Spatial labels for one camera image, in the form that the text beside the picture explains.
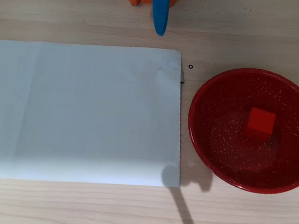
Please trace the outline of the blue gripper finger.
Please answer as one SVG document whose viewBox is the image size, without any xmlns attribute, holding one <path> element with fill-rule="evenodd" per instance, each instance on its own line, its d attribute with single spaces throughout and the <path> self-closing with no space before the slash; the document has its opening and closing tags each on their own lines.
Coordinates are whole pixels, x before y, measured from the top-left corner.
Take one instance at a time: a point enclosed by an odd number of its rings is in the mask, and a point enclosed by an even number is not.
<svg viewBox="0 0 299 224">
<path fill-rule="evenodd" d="M 155 31 L 159 36 L 165 34 L 168 24 L 170 0 L 153 0 L 153 20 Z"/>
</svg>

